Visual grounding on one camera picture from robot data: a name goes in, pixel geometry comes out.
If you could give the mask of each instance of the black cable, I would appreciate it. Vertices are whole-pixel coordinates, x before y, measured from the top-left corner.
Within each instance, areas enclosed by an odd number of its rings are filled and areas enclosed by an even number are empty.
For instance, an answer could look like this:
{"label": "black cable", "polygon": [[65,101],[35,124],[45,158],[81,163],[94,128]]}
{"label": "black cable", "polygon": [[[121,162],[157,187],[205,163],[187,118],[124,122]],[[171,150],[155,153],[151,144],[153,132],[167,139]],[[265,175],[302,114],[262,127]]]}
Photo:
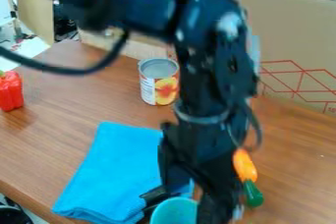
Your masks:
{"label": "black cable", "polygon": [[87,69],[72,69],[72,68],[64,68],[60,66],[52,66],[49,64],[41,63],[36,60],[32,60],[16,53],[13,53],[3,47],[0,47],[0,57],[6,58],[12,62],[21,64],[23,66],[36,69],[43,72],[58,74],[58,75],[68,75],[68,76],[82,76],[87,74],[92,74],[99,70],[104,69],[106,66],[111,64],[119,55],[120,51],[124,47],[126,41],[130,37],[130,33],[125,31],[123,36],[116,42],[115,46],[109,52],[103,60],[98,62],[96,65],[93,65]]}

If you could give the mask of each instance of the cup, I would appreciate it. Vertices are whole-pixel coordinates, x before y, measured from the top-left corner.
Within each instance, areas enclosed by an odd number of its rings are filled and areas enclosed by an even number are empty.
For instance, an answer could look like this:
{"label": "cup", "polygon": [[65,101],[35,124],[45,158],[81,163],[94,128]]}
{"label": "cup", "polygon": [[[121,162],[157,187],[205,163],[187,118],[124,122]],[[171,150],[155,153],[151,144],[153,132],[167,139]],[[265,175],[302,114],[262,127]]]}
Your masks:
{"label": "cup", "polygon": [[150,224],[196,224],[197,202],[185,197],[173,197],[160,203],[150,218]]}

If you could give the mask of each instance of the red line pattern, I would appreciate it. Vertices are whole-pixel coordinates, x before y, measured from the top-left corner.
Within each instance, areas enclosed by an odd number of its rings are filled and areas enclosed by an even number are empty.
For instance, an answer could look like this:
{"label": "red line pattern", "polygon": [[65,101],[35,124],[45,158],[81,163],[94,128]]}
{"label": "red line pattern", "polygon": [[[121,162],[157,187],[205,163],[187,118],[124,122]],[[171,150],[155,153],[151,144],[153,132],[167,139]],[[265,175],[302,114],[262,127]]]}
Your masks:
{"label": "red line pattern", "polygon": [[[288,67],[289,66],[288,64],[290,64],[293,67],[296,67],[298,70],[294,70],[294,71],[279,70],[279,65],[281,66],[281,64],[286,64],[286,67]],[[278,67],[278,68],[276,71],[272,71],[270,70],[271,69],[270,67]],[[323,113],[325,113],[330,103],[336,103],[336,90],[332,90],[330,87],[328,87],[327,84],[324,84],[323,81],[313,76],[312,73],[314,72],[321,72],[321,73],[326,74],[327,76],[335,80],[335,85],[336,85],[336,76],[334,76],[333,74],[331,74],[325,69],[305,70],[292,60],[263,61],[261,62],[261,71],[260,71],[261,83],[263,85],[263,87],[261,88],[262,94],[266,94],[268,90],[271,90],[272,92],[275,92],[275,93],[290,93],[291,94],[290,96],[292,97],[292,99],[297,96],[306,103],[324,103]],[[293,74],[293,73],[298,73],[298,75],[300,75],[297,87],[295,89],[291,88],[288,84],[286,84],[286,82],[281,81],[279,78],[275,76],[276,74],[286,75],[286,74]],[[264,82],[262,77],[267,77],[268,79],[271,78],[277,81],[278,83],[280,83],[283,89],[286,89],[286,90],[276,90],[275,87],[272,87],[266,82]],[[305,77],[309,77],[313,82],[316,82],[325,90],[303,90],[302,84],[303,84],[303,80]],[[323,93],[324,95],[326,93],[329,93],[332,96],[334,96],[334,98],[330,100],[330,95],[328,95],[329,96],[328,100],[310,100],[308,98],[303,97],[304,94],[313,94],[313,93],[314,94]]]}

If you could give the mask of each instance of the blue cloth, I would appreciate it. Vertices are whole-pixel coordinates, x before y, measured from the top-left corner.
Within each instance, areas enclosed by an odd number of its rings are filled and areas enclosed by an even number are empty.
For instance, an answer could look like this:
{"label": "blue cloth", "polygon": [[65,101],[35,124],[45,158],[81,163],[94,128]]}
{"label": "blue cloth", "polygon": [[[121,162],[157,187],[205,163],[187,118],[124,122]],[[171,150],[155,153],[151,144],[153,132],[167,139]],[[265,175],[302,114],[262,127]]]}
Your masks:
{"label": "blue cloth", "polygon": [[161,138],[160,131],[101,123],[91,150],[53,212],[99,224],[137,223],[145,208],[140,196],[161,185],[157,164]]}

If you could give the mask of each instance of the red object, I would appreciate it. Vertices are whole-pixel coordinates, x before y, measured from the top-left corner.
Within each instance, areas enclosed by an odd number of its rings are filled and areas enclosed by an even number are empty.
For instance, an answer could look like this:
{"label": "red object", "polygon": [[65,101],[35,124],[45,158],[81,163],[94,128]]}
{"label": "red object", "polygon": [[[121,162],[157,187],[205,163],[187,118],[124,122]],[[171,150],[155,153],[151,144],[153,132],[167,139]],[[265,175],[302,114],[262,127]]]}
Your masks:
{"label": "red object", "polygon": [[0,109],[11,111],[24,105],[23,82],[15,71],[0,72]]}

